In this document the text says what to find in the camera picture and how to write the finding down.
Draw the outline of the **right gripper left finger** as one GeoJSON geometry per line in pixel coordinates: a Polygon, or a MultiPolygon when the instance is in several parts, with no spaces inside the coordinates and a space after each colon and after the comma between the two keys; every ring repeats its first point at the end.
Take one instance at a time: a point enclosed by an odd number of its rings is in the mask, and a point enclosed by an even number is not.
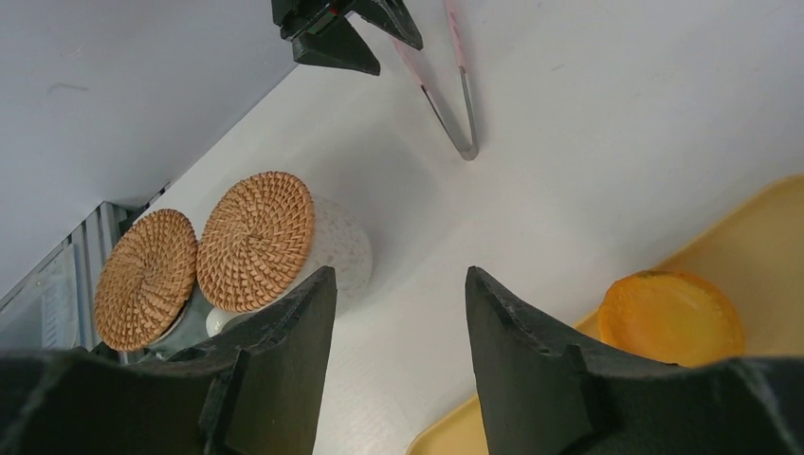
{"type": "Polygon", "coordinates": [[[82,348],[1,355],[5,454],[309,454],[336,315],[324,266],[281,300],[166,360],[82,348]]]}

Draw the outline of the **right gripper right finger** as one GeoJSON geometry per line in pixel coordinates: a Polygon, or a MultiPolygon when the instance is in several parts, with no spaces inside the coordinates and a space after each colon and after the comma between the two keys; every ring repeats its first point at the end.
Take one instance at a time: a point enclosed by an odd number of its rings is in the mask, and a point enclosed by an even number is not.
{"type": "Polygon", "coordinates": [[[492,454],[799,454],[803,360],[666,364],[606,345],[477,266],[466,323],[492,454]]]}

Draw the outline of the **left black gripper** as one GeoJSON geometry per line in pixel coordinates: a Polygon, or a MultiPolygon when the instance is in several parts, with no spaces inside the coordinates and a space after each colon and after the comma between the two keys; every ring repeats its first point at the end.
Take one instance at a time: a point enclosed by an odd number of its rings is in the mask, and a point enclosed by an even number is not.
{"type": "Polygon", "coordinates": [[[272,0],[273,23],[292,43],[298,64],[378,76],[379,60],[342,16],[350,7],[366,22],[416,50],[422,35],[402,0],[272,0]]]}

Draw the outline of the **pink handled metal tongs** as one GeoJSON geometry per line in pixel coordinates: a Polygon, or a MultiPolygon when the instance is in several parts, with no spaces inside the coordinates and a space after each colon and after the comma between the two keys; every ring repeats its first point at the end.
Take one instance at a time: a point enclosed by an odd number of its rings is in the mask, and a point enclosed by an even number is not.
{"type": "Polygon", "coordinates": [[[471,162],[479,155],[480,141],[459,3],[444,1],[442,11],[454,56],[451,64],[427,60],[397,39],[393,46],[453,148],[463,160],[471,162]]]}

